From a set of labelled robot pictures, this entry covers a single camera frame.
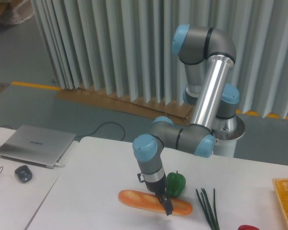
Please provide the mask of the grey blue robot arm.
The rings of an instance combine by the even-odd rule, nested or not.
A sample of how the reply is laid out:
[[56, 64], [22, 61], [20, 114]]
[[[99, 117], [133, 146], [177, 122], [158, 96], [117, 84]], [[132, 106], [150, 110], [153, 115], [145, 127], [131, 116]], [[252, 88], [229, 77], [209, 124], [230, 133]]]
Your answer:
[[161, 160], [164, 148], [171, 148], [201, 157], [210, 157], [215, 145], [214, 122], [231, 119], [236, 114], [239, 92], [226, 83], [236, 61], [236, 49], [232, 39], [216, 28], [181, 24], [172, 41], [172, 53], [191, 68], [207, 61], [208, 69], [203, 81], [187, 76], [184, 101], [194, 105], [190, 124], [177, 129], [164, 116], [156, 118], [150, 132], [138, 136], [132, 143], [138, 162], [140, 182], [153, 192], [162, 210], [170, 215], [174, 207], [166, 192], [166, 173]]

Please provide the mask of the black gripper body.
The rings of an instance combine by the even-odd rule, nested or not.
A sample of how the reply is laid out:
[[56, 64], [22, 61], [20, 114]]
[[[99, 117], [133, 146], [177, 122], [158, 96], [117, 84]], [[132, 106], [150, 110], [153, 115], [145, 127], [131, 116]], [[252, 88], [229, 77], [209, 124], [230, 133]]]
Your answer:
[[167, 181], [166, 181], [166, 175], [164, 174], [163, 177], [156, 181], [156, 182], [148, 182], [145, 181], [146, 187], [150, 192], [153, 192], [155, 195], [161, 194], [163, 199], [168, 198], [168, 195], [166, 193], [166, 186], [167, 186]]

